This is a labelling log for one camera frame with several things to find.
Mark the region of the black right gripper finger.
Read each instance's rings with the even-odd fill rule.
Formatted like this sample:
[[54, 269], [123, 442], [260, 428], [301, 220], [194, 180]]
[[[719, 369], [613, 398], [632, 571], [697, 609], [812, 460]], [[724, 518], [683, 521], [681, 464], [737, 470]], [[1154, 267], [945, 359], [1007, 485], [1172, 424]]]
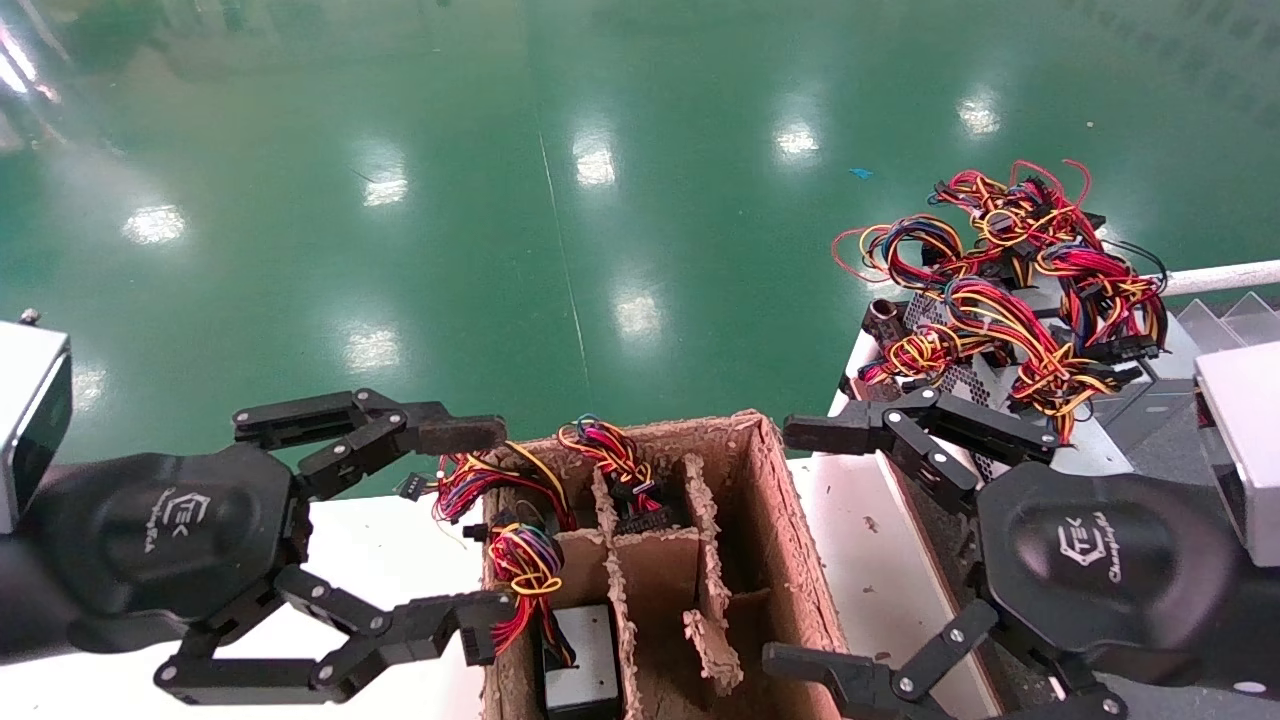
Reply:
[[979, 477], [946, 445], [1006, 466], [1047, 464], [1061, 441], [1052, 430], [937, 389], [893, 401], [849, 401], [836, 416], [792, 414], [783, 421], [786, 448], [829, 455], [883, 454], [945, 511], [975, 511]]
[[[992, 603], [969, 603], [899, 670], [873, 659], [771, 642], [762, 652], [774, 678], [823, 685], [844, 719], [947, 719], [933, 688], [986, 641], [1002, 641], [1007, 619]], [[1125, 719], [1124, 700], [1080, 664], [1051, 662], [1062, 698], [1007, 714], [1010, 719]]]

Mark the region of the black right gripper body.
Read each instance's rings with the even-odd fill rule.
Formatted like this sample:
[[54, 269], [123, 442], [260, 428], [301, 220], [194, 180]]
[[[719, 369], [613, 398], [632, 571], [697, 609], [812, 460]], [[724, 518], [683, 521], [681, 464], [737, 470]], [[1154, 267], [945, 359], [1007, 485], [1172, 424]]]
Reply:
[[975, 505], [987, 596], [1052, 650], [1189, 652], [1245, 573], [1206, 486], [1027, 462]]

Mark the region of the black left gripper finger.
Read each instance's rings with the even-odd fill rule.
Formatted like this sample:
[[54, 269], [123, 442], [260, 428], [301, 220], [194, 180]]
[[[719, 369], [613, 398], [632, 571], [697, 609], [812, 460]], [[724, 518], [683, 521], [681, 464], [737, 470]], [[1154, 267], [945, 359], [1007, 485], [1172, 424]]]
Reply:
[[439, 659], [454, 635], [468, 666], [493, 665], [494, 630], [516, 610], [508, 591], [439, 594], [380, 610], [297, 565], [273, 578], [268, 598], [270, 609], [287, 602], [344, 634], [344, 642], [320, 660], [216, 659], [229, 633], [195, 628], [156, 670], [155, 685], [186, 705], [339, 705], [390, 667]]
[[460, 416], [439, 401], [402, 404], [370, 388], [241, 409], [233, 427], [236, 441], [264, 451], [320, 445], [294, 471], [307, 500], [334, 498], [411, 454], [474, 454], [508, 439], [502, 416]]

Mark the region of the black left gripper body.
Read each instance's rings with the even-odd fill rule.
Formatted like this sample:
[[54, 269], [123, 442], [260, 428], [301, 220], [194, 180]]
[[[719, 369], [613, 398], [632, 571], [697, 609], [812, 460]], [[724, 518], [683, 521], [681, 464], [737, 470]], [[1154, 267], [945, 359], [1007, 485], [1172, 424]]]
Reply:
[[51, 468], [20, 519], [20, 653], [127, 653], [278, 609], [273, 578], [307, 557], [292, 470], [250, 445]]

